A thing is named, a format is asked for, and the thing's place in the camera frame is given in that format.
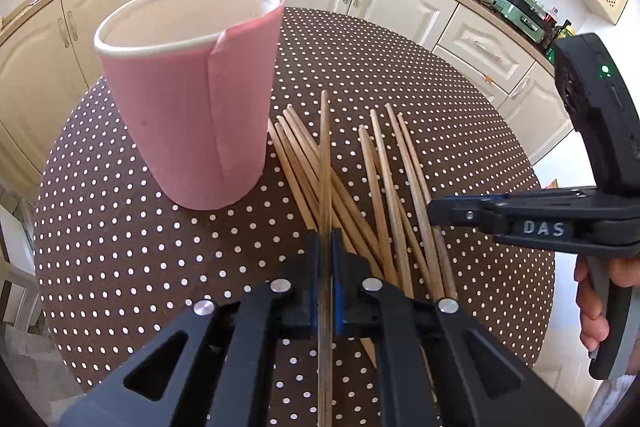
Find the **pile of chopsticks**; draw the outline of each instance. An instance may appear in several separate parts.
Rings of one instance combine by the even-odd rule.
[[[392,130],[392,135],[386,136],[386,139],[395,139],[400,150],[422,242],[418,241],[409,219],[411,214],[405,210],[396,191],[386,157],[388,146],[375,110],[370,111],[373,138],[369,136],[366,125],[359,127],[358,135],[374,208],[376,231],[363,217],[349,191],[331,167],[328,93],[322,92],[320,145],[316,144],[291,105],[284,110],[283,115],[277,117],[276,123],[269,121],[269,134],[300,214],[306,227],[309,230],[319,230],[321,237],[318,315],[318,409],[321,426],[331,425],[331,295],[330,281],[326,279],[330,278],[330,273],[325,273],[324,280],[322,275],[323,248],[326,266],[330,263],[328,241],[331,229],[342,229],[346,249],[367,259],[374,277],[398,286],[406,296],[414,297],[411,255],[431,301],[438,301],[443,297],[457,299],[442,231],[439,227],[432,227],[427,216],[426,208],[431,197],[409,129],[401,113],[396,116],[390,104],[386,104],[385,108]],[[379,179],[382,179],[385,198]],[[328,341],[326,337],[322,338],[323,335],[328,335]],[[372,342],[369,339],[361,341],[375,365]],[[328,349],[324,355],[323,347]]]

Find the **polka dot tablecloth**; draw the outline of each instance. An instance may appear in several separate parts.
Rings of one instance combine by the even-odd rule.
[[[334,168],[372,226],[357,133],[371,108],[407,209],[412,201],[387,102],[408,121],[433,197],[539,188],[497,111],[417,44],[360,19],[287,9],[279,47],[271,117],[291,103],[317,137],[320,92],[330,91]],[[85,94],[47,162],[35,229],[49,328],[84,389],[186,306],[241,299],[277,277],[281,261],[303,253],[306,230],[270,142],[266,155],[262,178],[238,203],[211,212],[180,208],[127,134],[108,79]],[[497,246],[478,230],[444,232],[461,304],[531,365],[552,304],[553,254]],[[417,298],[425,295],[421,283],[414,266]],[[361,344],[337,339],[334,348],[336,422],[379,425],[376,372]],[[272,425],[316,424],[316,368],[312,341],[278,346]]]

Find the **metal bolt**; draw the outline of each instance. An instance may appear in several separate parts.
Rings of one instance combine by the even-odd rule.
[[[212,314],[215,309],[216,304],[213,301],[202,300],[193,305],[193,312],[201,317]]]
[[[291,289],[291,283],[286,279],[274,279],[269,286],[276,293],[286,293]]]
[[[369,277],[362,281],[362,287],[368,292],[378,292],[382,289],[382,281],[375,277]]]
[[[460,305],[456,300],[444,298],[438,301],[438,309],[440,309],[442,313],[452,314],[460,309]]]

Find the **pink cup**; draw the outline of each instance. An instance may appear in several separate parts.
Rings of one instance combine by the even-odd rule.
[[[94,46],[129,134],[164,193],[235,203],[264,168],[282,0],[133,0]]]

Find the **device handle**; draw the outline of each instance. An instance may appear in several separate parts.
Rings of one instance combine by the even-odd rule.
[[[589,277],[602,299],[609,335],[589,356],[589,373],[596,380],[615,380],[626,373],[640,328],[640,287],[622,288],[611,282],[607,260],[587,257]]]

